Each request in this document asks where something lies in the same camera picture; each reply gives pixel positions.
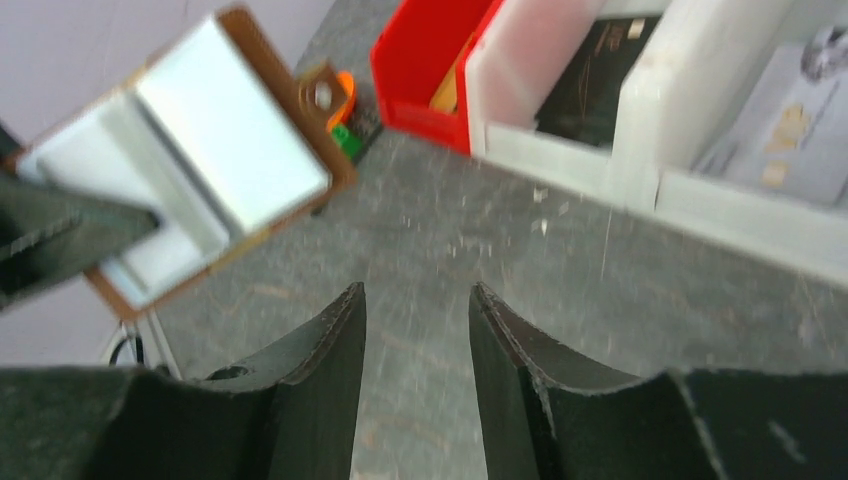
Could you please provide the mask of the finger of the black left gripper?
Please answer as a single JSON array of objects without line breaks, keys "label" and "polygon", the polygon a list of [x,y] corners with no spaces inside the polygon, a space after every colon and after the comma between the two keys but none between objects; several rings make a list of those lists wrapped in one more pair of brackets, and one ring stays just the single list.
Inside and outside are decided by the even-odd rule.
[{"label": "finger of the black left gripper", "polygon": [[1,309],[40,294],[159,227],[149,209],[1,170]]}]

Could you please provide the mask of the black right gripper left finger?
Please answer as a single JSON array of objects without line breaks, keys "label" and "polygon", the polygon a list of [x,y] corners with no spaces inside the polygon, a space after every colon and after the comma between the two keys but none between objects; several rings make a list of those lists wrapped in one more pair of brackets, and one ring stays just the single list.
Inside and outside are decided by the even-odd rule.
[{"label": "black right gripper left finger", "polygon": [[5,368],[5,479],[346,479],[366,343],[355,282],[201,381],[143,367]]}]

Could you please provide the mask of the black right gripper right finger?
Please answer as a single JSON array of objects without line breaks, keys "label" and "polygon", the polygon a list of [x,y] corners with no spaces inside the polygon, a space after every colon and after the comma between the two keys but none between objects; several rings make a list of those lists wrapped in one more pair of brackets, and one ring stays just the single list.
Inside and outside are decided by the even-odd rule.
[{"label": "black right gripper right finger", "polygon": [[727,368],[634,376],[474,285],[468,325],[492,479],[843,479],[847,376]]}]

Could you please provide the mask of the brown leather card holder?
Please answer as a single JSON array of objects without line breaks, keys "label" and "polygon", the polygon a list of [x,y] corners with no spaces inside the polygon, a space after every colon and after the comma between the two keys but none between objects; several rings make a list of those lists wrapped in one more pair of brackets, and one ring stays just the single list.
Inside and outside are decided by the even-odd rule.
[{"label": "brown leather card holder", "polygon": [[356,178],[251,9],[231,4],[15,153],[21,179],[139,206],[158,228],[88,272],[140,316]]}]

